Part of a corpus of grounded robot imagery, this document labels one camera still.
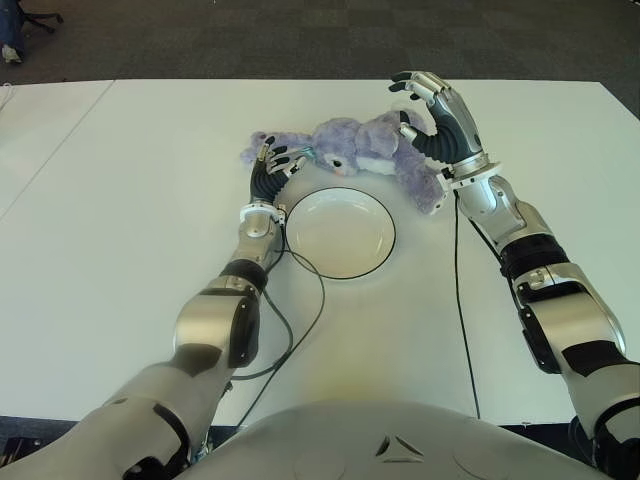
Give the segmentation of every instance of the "purple stuffed animal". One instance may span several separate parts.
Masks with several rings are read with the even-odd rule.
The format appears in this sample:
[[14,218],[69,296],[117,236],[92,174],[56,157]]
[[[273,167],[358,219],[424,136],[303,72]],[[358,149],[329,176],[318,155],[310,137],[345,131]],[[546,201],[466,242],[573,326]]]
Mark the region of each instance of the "purple stuffed animal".
[[[420,115],[412,110],[406,112],[412,125],[426,131]],[[276,137],[277,145],[290,148],[310,145],[316,155],[316,165],[338,175],[355,175],[360,170],[395,175],[418,210],[432,214],[446,197],[438,178],[440,172],[426,165],[424,155],[400,135],[399,128],[400,112],[391,111],[366,123],[353,118],[334,118],[319,125],[312,135],[256,132],[251,136],[251,147],[242,152],[241,157],[247,163],[255,160],[268,135]]]

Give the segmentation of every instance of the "robotic hand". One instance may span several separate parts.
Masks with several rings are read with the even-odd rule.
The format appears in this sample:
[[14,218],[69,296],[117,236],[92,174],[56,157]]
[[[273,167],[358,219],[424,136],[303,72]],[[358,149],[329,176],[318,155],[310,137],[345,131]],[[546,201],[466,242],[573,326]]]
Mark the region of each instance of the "robotic hand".
[[251,173],[251,201],[273,203],[289,178],[295,174],[313,151],[310,147],[287,151],[286,146],[271,148],[274,137],[265,140]]
[[483,152],[460,95],[432,73],[402,72],[392,81],[391,91],[408,90],[412,99],[426,101],[437,134],[415,129],[406,115],[400,133],[447,164],[443,173],[461,211],[499,255],[534,359],[567,384],[592,442],[593,464],[614,478],[640,478],[640,364],[624,357],[615,316],[537,210],[496,175],[499,165]]

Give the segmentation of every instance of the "wire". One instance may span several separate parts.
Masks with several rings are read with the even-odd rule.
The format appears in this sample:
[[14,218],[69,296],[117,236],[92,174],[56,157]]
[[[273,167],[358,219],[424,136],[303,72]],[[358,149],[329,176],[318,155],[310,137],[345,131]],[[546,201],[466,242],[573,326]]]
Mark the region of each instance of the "wire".
[[4,106],[9,103],[9,100],[11,100],[11,97],[13,97],[15,90],[13,88],[13,85],[11,85],[10,83],[4,83],[2,85],[2,88],[6,88],[7,91],[4,94],[4,97],[2,97],[2,100],[0,100],[0,112],[2,111],[2,109],[4,108]]
[[320,282],[320,288],[322,290],[322,298],[321,298],[321,301],[320,301],[320,308],[318,309],[318,313],[317,313],[316,317],[313,319],[313,321],[311,322],[311,324],[309,325],[307,330],[304,332],[302,337],[300,337],[298,342],[293,346],[293,348],[291,348],[290,351],[285,352],[280,357],[280,359],[276,362],[277,365],[276,364],[273,365],[274,368],[273,368],[273,371],[271,372],[271,375],[269,376],[269,378],[267,378],[267,381],[264,382],[264,385],[262,385],[262,388],[258,392],[258,395],[256,395],[256,398],[253,400],[253,402],[251,403],[251,405],[249,406],[249,408],[247,409],[245,414],[242,416],[240,421],[236,424],[236,429],[240,428],[242,426],[242,424],[244,423],[244,421],[247,419],[247,417],[251,414],[251,412],[253,411],[255,406],[260,401],[260,398],[262,398],[262,395],[264,394],[265,390],[267,389],[267,387],[271,383],[271,380],[273,380],[273,377],[276,376],[276,373],[278,373],[280,371],[282,366],[287,362],[287,360],[289,358],[291,358],[291,356],[295,353],[295,351],[298,349],[298,347],[300,347],[302,342],[304,342],[304,340],[309,336],[309,334],[311,333],[313,328],[318,323],[318,320],[320,320],[320,317],[322,316],[322,312],[324,311],[324,305],[325,305],[325,301],[326,301],[326,296],[327,296],[326,293],[327,292],[326,292],[325,287],[324,287],[324,281],[322,280],[322,275],[320,274],[320,272],[318,272],[318,269],[315,267],[315,265],[313,265],[313,263],[311,263],[309,261],[309,259],[307,259],[306,257],[304,257],[303,255],[301,255],[299,253],[294,252],[293,250],[282,249],[281,252],[283,252],[283,253],[287,252],[287,253],[291,254],[292,256],[294,256],[294,257],[301,258],[307,264],[309,264],[309,267],[311,267],[311,269],[313,270],[313,273],[316,275],[316,277],[318,277],[318,281]]
[[460,275],[458,269],[458,232],[459,232],[459,214],[458,204],[460,203],[460,197],[458,192],[454,192],[456,197],[455,202],[455,239],[453,247],[453,269],[455,271],[456,278],[456,303],[458,305],[458,316],[460,317],[460,327],[462,329],[462,338],[464,340],[464,349],[467,354],[467,365],[469,366],[469,374],[471,376],[471,388],[473,389],[473,401],[476,406],[476,416],[480,420],[480,403],[478,402],[478,392],[476,390],[476,380],[473,374],[473,367],[471,366],[471,353],[469,352],[469,342],[467,341],[467,329],[464,326],[464,317],[462,315],[462,303],[460,302]]
[[[494,257],[496,257],[496,260],[498,261],[498,263],[500,264],[500,268],[502,269],[502,267],[504,267],[504,260],[502,260],[502,258],[500,257],[500,255],[496,251],[495,247],[491,243],[491,241],[482,232],[482,230],[480,230],[480,227],[478,227],[476,222],[474,222],[473,220],[471,220],[469,218],[469,223],[471,224],[473,229],[476,231],[476,233],[480,236],[480,238],[485,243],[485,245],[489,248],[489,250],[491,250],[491,253],[493,253]],[[516,292],[513,289],[513,284],[511,283],[511,280],[508,279],[508,278],[507,278],[507,285],[509,286],[509,292],[511,293],[511,299],[513,300],[514,305],[516,306],[516,308],[518,310],[520,310],[520,302],[518,301],[518,297],[516,296]]]
[[502,258],[500,258],[500,255],[498,255],[498,252],[496,252],[495,247],[491,244],[491,241],[485,236],[484,233],[482,233],[482,230],[480,230],[480,227],[478,227],[478,224],[476,222],[474,222],[473,220],[469,219],[469,223],[471,224],[471,226],[473,227],[473,229],[476,231],[476,233],[478,235],[480,235],[480,238],[482,238],[482,240],[484,241],[485,245],[489,248],[489,250],[491,250],[491,253],[493,253],[493,256],[496,257],[496,260],[498,261],[498,263],[500,264],[500,266],[502,266],[502,264],[504,263],[502,261]]
[[[281,239],[281,244],[280,244],[280,250],[279,250],[278,258],[276,258],[276,260],[271,265],[269,265],[269,267],[267,267],[267,269],[265,270],[265,273],[267,275],[269,274],[269,272],[271,272],[271,270],[274,269],[274,267],[278,263],[280,263],[280,260],[282,260],[282,256],[285,253],[284,246],[286,244],[286,237],[285,237],[285,229],[282,226],[280,227],[280,239]],[[265,368],[264,370],[260,370],[260,371],[255,372],[255,373],[250,373],[248,375],[234,375],[234,376],[231,377],[231,380],[238,380],[238,381],[253,380],[255,378],[262,377],[263,375],[266,375],[269,372],[272,372],[273,370],[276,369],[276,367],[280,364],[280,362],[282,362],[282,360],[285,358],[285,356],[293,348],[293,330],[291,328],[291,324],[289,323],[287,318],[284,316],[284,314],[280,311],[280,309],[275,305],[273,300],[271,300],[271,297],[269,296],[269,293],[266,290],[264,291],[263,295],[264,295],[265,300],[267,301],[267,303],[269,304],[269,306],[273,310],[273,312],[276,314],[278,319],[284,325],[284,328],[287,330],[287,337],[288,337],[287,349],[285,350],[285,352],[282,355],[280,355],[280,357],[278,357],[278,359],[275,362],[273,362],[273,364],[271,366]]]

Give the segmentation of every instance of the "silver metal arm segment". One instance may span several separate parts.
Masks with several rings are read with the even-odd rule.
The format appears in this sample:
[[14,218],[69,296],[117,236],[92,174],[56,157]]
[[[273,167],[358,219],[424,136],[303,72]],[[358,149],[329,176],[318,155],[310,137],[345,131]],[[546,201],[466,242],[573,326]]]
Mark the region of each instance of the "silver metal arm segment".
[[[426,100],[438,134],[443,122],[437,115],[443,111],[450,130],[465,132],[452,137],[455,147],[450,150],[457,155],[447,155],[444,161],[450,166],[443,172],[463,214],[484,230],[502,260],[502,274],[515,291],[523,333],[538,366],[564,378],[593,441],[594,464],[616,478],[640,476],[640,364],[624,357],[624,336],[615,316],[580,267],[569,261],[538,211],[497,175],[500,165],[479,148],[475,123],[459,95],[431,73],[403,72],[392,80],[391,90],[410,90]],[[445,93],[448,109],[434,108]],[[434,136],[419,132],[407,119],[400,132],[421,149],[428,144],[425,138]],[[456,121],[459,127],[451,128]],[[469,155],[461,158],[460,152]],[[442,160],[441,150],[425,153]]]
[[[173,358],[144,369],[58,441],[1,469],[0,479],[169,479],[186,468],[234,371],[257,353],[259,298],[284,224],[271,201],[304,161],[272,161],[286,150],[272,143],[256,162],[230,262],[178,316]],[[273,182],[273,172],[285,180]]]

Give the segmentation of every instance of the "table surface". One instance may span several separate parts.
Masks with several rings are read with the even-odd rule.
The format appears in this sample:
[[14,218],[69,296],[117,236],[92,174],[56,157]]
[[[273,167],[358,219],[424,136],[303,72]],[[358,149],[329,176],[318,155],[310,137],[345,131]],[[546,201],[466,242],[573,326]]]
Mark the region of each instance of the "table surface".
[[0,113],[0,218],[111,84],[13,87]]
[[[77,103],[86,103],[81,122],[62,134],[62,144],[52,144],[44,168],[32,169],[28,188],[9,200],[0,219],[0,361],[11,366],[3,372],[0,414],[79,419],[139,369],[170,356],[182,304],[218,273],[236,244],[249,177],[238,154],[249,135],[311,131],[332,117],[364,121],[389,108],[419,106],[386,93],[386,84],[116,81],[98,93],[99,101],[94,95],[93,107],[86,92],[78,94]],[[632,220],[640,123],[600,84],[452,84],[492,159],[589,275],[619,317],[628,356],[640,358],[632,300],[640,267]],[[32,89],[20,93],[26,98]],[[11,125],[14,114],[15,107],[5,109],[0,122]],[[11,153],[5,145],[0,158]],[[382,201],[397,227],[396,246],[375,272],[327,281],[318,327],[250,420],[327,398],[413,400],[474,414],[455,305],[452,202],[425,217],[390,178],[339,178],[312,166],[287,186],[282,201],[292,206],[326,186],[352,186]],[[466,222],[460,245],[482,418],[569,420],[566,387],[535,367],[495,260]],[[317,279],[285,259],[268,288],[301,335],[319,304]],[[263,307],[261,350],[247,372],[269,364],[286,343]],[[237,383],[215,423],[236,422],[262,382]]]

